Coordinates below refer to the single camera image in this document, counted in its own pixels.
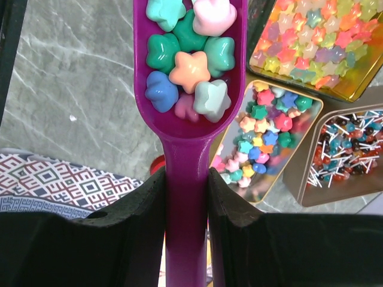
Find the purple plastic scoop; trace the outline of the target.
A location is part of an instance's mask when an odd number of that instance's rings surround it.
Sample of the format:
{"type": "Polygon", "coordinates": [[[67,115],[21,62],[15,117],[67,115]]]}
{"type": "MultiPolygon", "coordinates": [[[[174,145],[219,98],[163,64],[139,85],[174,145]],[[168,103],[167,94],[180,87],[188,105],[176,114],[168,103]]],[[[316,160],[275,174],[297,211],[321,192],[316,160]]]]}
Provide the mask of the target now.
{"type": "Polygon", "coordinates": [[[246,1],[135,1],[134,91],[166,172],[166,285],[206,285],[209,150],[244,96],[246,1]]]}

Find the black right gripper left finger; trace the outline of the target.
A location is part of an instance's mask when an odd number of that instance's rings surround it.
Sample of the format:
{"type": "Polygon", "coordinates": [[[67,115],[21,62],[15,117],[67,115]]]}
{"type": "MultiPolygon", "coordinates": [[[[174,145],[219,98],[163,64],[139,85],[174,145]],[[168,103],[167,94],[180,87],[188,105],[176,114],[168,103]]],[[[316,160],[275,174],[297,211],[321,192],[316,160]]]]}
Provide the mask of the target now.
{"type": "Polygon", "coordinates": [[[87,218],[1,214],[2,286],[157,286],[165,171],[87,218]]]}

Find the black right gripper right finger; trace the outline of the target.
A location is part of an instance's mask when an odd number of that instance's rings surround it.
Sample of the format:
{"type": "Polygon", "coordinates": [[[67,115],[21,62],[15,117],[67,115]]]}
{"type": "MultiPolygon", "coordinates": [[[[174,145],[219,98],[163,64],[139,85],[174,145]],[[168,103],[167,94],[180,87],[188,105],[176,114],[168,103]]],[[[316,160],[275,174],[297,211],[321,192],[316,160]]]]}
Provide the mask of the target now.
{"type": "Polygon", "coordinates": [[[381,286],[382,217],[263,213],[208,175],[215,286],[381,286]]]}

